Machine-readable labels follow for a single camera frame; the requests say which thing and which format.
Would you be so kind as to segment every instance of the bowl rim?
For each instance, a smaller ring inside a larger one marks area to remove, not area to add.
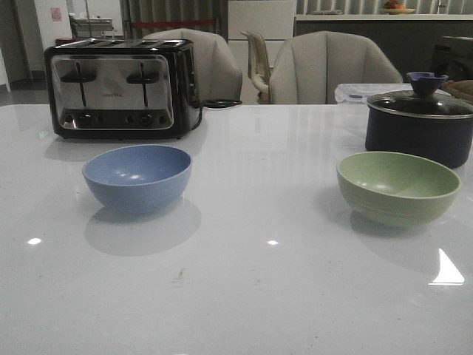
[[[147,182],[147,183],[137,183],[135,185],[122,185],[122,184],[118,184],[118,183],[103,183],[101,181],[97,181],[95,179],[92,179],[90,176],[88,176],[88,174],[86,173],[86,168],[88,167],[88,165],[93,162],[95,159],[103,156],[103,155],[107,155],[109,153],[112,153],[112,152],[116,152],[118,150],[125,150],[125,149],[135,149],[135,148],[138,148],[138,147],[143,147],[143,146],[153,146],[153,147],[159,147],[159,148],[170,148],[172,150],[175,150],[175,151],[178,151],[178,152],[181,152],[181,153],[184,153],[185,156],[188,157],[189,159],[189,162],[188,162],[188,165],[185,169],[183,169],[182,171],[178,172],[177,174],[174,174],[174,175],[171,175],[169,177],[166,177],[164,179],[160,179],[160,180],[156,180],[156,181],[151,181],[151,182]],[[85,164],[84,166],[82,166],[82,175],[85,177],[86,180],[89,180],[89,181],[92,181],[93,183],[97,183],[97,184],[100,184],[102,186],[111,186],[111,187],[123,187],[125,189],[128,189],[128,188],[132,188],[132,187],[139,187],[139,186],[147,186],[147,185],[152,185],[152,184],[155,184],[155,183],[161,183],[163,181],[167,181],[169,179],[172,179],[172,178],[175,178],[176,176],[179,176],[181,174],[185,174],[190,168],[192,167],[192,157],[190,156],[189,153],[187,152],[184,152],[182,149],[179,149],[179,148],[176,148],[175,146],[167,146],[167,145],[164,145],[164,144],[133,144],[131,146],[121,146],[121,147],[118,147],[118,148],[114,148],[114,149],[110,149],[110,150],[107,150],[106,152],[102,152],[96,156],[94,156],[93,158],[90,158]]]
[[[349,159],[351,157],[354,157],[356,155],[368,155],[368,154],[382,154],[382,155],[403,155],[403,156],[408,156],[408,157],[412,157],[414,159],[419,159],[419,160],[424,160],[426,162],[429,162],[429,163],[432,163],[436,166],[439,166],[440,168],[442,168],[445,172],[448,172],[449,174],[451,174],[456,180],[457,180],[457,187],[453,190],[451,190],[450,192],[447,192],[446,194],[442,194],[442,195],[435,195],[435,196],[425,196],[425,197],[418,197],[418,196],[396,196],[396,195],[391,195],[391,194],[387,194],[385,192],[380,192],[378,190],[374,190],[374,189],[369,189],[367,187],[364,187],[364,186],[360,186],[354,182],[352,182],[350,179],[347,178],[346,175],[342,174],[341,171],[340,171],[340,166],[343,164],[344,161],[346,161],[346,159]],[[351,154],[351,155],[348,155],[347,157],[343,158],[342,160],[340,160],[337,164],[337,167],[336,167],[336,171],[338,174],[340,174],[340,176],[342,176],[348,183],[354,185],[354,186],[357,186],[359,187],[360,189],[364,189],[364,190],[367,190],[369,192],[373,192],[373,193],[376,193],[376,194],[379,194],[379,195],[383,195],[383,196],[387,196],[387,197],[390,197],[390,198],[395,198],[395,199],[399,199],[399,200],[434,200],[434,199],[438,199],[438,198],[442,198],[442,197],[448,197],[448,196],[452,196],[452,195],[455,195],[458,193],[458,191],[461,189],[462,187],[462,182],[461,182],[461,179],[460,179],[460,176],[458,176],[458,174],[456,172],[454,172],[452,169],[450,169],[448,166],[445,166],[441,163],[438,163],[437,161],[434,161],[434,160],[431,160],[431,159],[427,159],[427,158],[424,158],[424,157],[419,157],[418,155],[413,155],[413,154],[407,154],[407,153],[401,153],[401,152],[384,152],[384,151],[370,151],[370,152],[359,152],[359,153],[355,153],[355,154]]]

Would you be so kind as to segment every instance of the bowl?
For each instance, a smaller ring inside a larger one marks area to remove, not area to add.
[[[461,181],[433,160],[397,152],[362,152],[337,166],[348,205],[387,226],[413,227],[439,218],[452,204]]]
[[[191,157],[170,146],[126,146],[89,160],[82,174],[105,207],[134,214],[155,212],[183,193]]]

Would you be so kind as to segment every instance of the white countertop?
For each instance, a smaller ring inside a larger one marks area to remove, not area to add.
[[[444,216],[390,229],[336,182],[364,105],[207,110],[161,142],[194,159],[182,198],[127,216],[81,169],[141,142],[67,141],[50,119],[0,108],[0,354],[473,352],[471,161]]]
[[[473,21],[473,15],[410,13],[407,15],[296,15],[296,21]]]

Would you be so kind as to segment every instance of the blue bowl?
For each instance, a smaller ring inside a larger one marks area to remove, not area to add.
[[[183,193],[191,174],[191,157],[170,146],[126,146],[89,160],[82,174],[105,207],[148,213],[166,207]]]

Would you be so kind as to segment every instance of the chair back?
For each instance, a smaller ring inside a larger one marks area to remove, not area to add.
[[[248,77],[258,89],[258,102],[270,103],[270,67],[265,39],[260,33],[241,32],[248,39]]]
[[[180,28],[145,35],[143,39],[188,39],[194,42],[194,62],[201,101],[239,100],[243,74],[225,39],[215,33]]]
[[[335,104],[339,84],[397,84],[402,75],[371,39],[320,31],[288,39],[270,77],[272,104]]]

